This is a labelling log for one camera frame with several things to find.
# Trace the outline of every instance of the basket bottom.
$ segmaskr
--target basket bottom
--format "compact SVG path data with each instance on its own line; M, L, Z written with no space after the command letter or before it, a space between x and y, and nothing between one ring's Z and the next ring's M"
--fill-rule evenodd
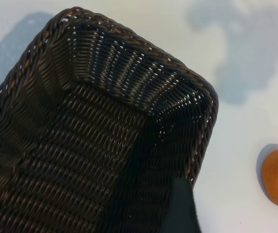
M0 205L0 232L94 232L146 121L81 84L55 116Z

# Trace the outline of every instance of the woven basket rim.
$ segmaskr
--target woven basket rim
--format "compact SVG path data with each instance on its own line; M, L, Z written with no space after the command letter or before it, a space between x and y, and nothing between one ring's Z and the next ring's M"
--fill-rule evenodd
M14 100L19 97L19 92L24 83L29 79L30 74L43 54L45 48L50 45L51 41L59 38L60 35L69 27L75 27L79 24L88 24L97 27L99 30L109 33L118 41L128 46L136 47L136 50L143 53L148 58L159 63L162 66L170 68L173 72L181 75L186 81L192 80L192 83L207 94L212 101L212 111L217 116L218 112L218 95L212 85L200 75L188 69L181 61L156 47L151 42L138 36L131 29L116 23L106 16L92 11L85 10L81 7L65 9L50 19L46 26L40 31L33 41L27 46L21 55L19 61L9 71L5 80L0 85L0 121L2 116L11 108Z

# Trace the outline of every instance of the dark brown wicker basket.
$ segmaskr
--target dark brown wicker basket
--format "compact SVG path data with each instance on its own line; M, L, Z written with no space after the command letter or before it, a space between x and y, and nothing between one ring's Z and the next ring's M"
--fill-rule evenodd
M158 232L217 111L179 60L103 15L62 11L0 86L0 232Z

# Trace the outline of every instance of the woven rattan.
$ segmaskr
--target woven rattan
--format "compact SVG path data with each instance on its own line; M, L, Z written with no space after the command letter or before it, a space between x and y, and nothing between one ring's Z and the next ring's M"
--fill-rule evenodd
M0 233L158 232L217 111L179 60L103 15L62 11L0 86Z

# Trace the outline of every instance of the white table surface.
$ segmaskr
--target white table surface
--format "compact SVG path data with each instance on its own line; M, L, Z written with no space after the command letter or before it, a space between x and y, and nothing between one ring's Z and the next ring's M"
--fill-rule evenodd
M52 16L81 6L133 29L216 88L195 185L204 233L278 233L257 161L278 147L278 0L0 0L0 83Z

